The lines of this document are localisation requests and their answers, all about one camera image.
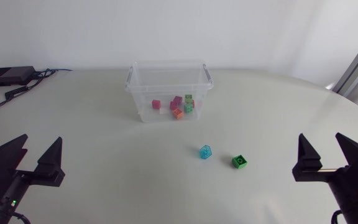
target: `plastic bin handle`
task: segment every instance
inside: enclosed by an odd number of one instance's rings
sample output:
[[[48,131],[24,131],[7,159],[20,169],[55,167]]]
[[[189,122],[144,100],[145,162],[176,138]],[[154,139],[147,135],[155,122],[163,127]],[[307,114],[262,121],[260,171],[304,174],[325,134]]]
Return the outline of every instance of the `plastic bin handle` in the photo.
[[[214,85],[214,81],[213,81],[213,79],[211,78],[211,75],[209,74],[208,68],[206,67],[205,64],[203,64],[203,67],[204,67],[204,71],[205,71],[205,74],[206,74],[206,78],[208,79],[208,82],[213,86],[213,85]]]
[[[134,71],[134,67],[131,66],[130,69],[129,69],[129,74],[128,74],[127,81],[125,82],[125,89],[128,89],[128,85],[129,85],[129,82],[131,81],[133,71]]]

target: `pink block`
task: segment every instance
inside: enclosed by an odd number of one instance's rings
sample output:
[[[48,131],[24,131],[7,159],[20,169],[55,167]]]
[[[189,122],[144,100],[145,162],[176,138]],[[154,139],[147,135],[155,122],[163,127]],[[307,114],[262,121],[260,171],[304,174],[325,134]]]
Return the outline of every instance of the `pink block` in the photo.
[[[173,101],[177,103],[177,105],[180,105],[181,104],[181,99],[182,97],[181,96],[175,96]]]
[[[178,103],[175,101],[171,101],[171,103],[169,104],[169,108],[171,110],[177,109],[178,108]]]
[[[161,108],[161,101],[159,100],[153,100],[152,105],[154,109],[160,109]]]

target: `power adapter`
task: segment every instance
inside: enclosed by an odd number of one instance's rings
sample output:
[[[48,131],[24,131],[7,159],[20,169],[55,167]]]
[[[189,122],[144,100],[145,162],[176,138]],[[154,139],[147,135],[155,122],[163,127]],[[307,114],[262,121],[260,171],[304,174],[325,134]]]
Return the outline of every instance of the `power adapter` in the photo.
[[[33,66],[0,68],[0,86],[27,85],[34,72]]]

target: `black cable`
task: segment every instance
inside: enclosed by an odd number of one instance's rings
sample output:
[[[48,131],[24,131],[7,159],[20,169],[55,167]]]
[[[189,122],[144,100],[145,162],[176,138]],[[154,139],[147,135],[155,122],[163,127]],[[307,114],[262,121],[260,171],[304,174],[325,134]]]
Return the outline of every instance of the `black cable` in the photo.
[[[16,96],[13,96],[12,98],[8,99],[8,100],[4,100],[2,102],[0,102],[0,106],[4,105],[5,103],[13,100],[14,98],[17,98],[25,93],[27,93],[28,91],[30,91],[31,89],[33,89],[34,87],[36,87],[39,83],[42,82],[43,79],[45,78],[48,78],[49,76],[53,75],[55,72],[59,71],[59,70],[65,70],[65,71],[72,71],[70,69],[46,69],[45,71],[42,71],[42,72],[34,72],[32,75],[33,75],[33,79],[34,80],[37,80],[36,83],[34,83],[33,85],[31,86],[28,86],[28,90],[22,92],[22,93],[19,93],[17,94]]]
[[[27,217],[25,217],[24,215],[22,215],[22,214],[14,212],[13,216],[16,217],[17,219],[22,220],[24,224],[31,224],[30,220]]]
[[[333,217],[331,218],[331,224],[338,224],[338,215],[342,214],[342,211],[338,210],[333,213]]]

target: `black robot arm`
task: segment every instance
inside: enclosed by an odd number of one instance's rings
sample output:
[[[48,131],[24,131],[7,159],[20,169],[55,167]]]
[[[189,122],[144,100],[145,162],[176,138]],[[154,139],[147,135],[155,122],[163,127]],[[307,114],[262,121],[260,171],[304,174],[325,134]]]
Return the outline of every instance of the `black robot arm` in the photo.
[[[62,139],[58,138],[38,160],[33,172],[16,170],[27,150],[23,145],[27,135],[22,135],[0,146],[0,224],[7,224],[30,185],[59,187],[65,173],[60,168]]]
[[[298,162],[292,169],[296,181],[328,183],[348,224],[358,223],[358,143],[337,133],[336,139],[348,166],[321,169],[320,156],[303,134],[299,136]]]

